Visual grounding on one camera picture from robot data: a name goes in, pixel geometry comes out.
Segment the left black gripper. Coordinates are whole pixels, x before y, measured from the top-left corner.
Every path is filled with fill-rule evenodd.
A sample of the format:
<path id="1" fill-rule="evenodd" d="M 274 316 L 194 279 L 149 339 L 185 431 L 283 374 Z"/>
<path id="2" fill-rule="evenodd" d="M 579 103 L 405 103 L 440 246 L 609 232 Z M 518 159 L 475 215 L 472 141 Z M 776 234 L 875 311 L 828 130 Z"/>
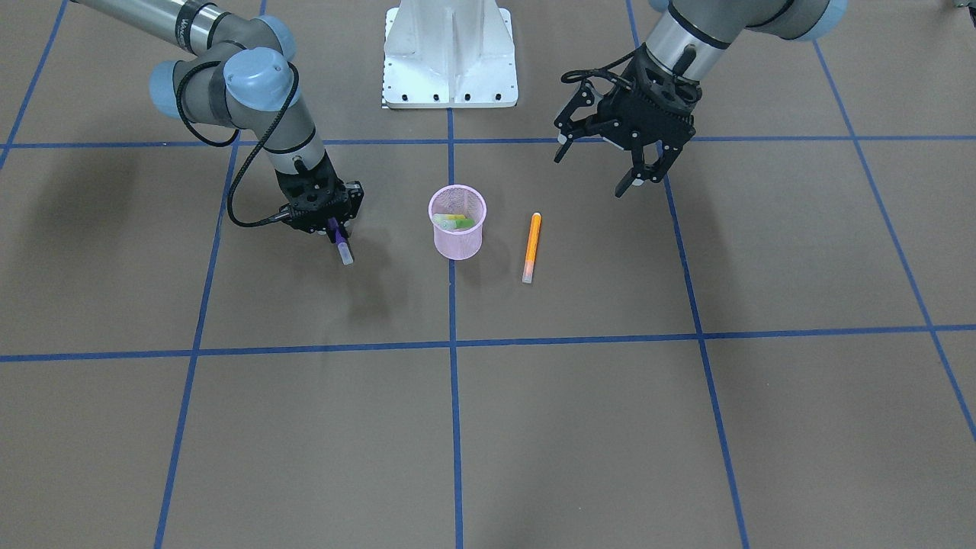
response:
<path id="1" fill-rule="evenodd" d="M 577 69 L 560 77 L 576 89 L 554 119 L 559 163 L 575 140 L 600 136 L 631 153 L 632 166 L 615 187 L 615 197 L 632 185 L 662 183 L 684 143 L 696 135 L 693 109 L 701 100 L 696 83 L 673 75 L 647 52 L 645 45 L 596 69 Z M 662 143 L 648 164 L 644 147 Z"/>

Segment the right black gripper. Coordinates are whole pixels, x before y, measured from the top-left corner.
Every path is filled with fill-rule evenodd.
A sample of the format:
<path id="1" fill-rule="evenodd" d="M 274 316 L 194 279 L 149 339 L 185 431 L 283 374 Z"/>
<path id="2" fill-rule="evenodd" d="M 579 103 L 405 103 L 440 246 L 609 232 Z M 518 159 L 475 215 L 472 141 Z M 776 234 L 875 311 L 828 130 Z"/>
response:
<path id="1" fill-rule="evenodd" d="M 348 237 L 346 224 L 356 218 L 364 198 L 362 184 L 345 183 L 326 154 L 312 168 L 302 156 L 293 156 L 291 160 L 293 173 L 276 173 L 287 202 L 274 216 L 275 221 L 304 233 Z"/>

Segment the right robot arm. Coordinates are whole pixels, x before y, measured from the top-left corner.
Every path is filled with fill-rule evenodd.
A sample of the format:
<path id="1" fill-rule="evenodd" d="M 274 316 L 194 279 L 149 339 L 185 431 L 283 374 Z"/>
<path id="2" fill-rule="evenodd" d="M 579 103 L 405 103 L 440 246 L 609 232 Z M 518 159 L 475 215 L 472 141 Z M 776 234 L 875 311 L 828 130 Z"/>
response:
<path id="1" fill-rule="evenodd" d="M 154 67 L 151 101 L 161 114 L 178 119 L 196 139 L 197 126 L 244 130 L 257 145 L 235 175 L 232 201 L 241 178 L 259 153 L 266 153 L 286 202 L 269 217 L 242 221 L 226 206 L 234 225 L 258 228 L 286 223 L 294 230 L 325 234 L 334 244 L 348 241 L 346 223 L 355 219 L 364 192 L 359 181 L 336 173 L 300 90 L 293 64 L 296 42 L 272 15 L 246 20 L 212 1 L 88 1 L 86 6 L 147 34 L 177 45 L 189 60 Z"/>

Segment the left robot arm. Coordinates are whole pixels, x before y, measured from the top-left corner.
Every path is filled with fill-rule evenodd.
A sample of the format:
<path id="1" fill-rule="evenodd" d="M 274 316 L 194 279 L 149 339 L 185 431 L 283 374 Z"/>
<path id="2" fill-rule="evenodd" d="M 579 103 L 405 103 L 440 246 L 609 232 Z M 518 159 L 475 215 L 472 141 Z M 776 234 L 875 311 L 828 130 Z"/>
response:
<path id="1" fill-rule="evenodd" d="M 845 1 L 655 1 L 661 15 L 644 42 L 612 63 L 562 74 L 574 94 L 554 119 L 560 162 L 576 140 L 597 136 L 631 154 L 615 194 L 660 183 L 696 135 L 701 83 L 744 32 L 812 41 L 831 32 Z"/>

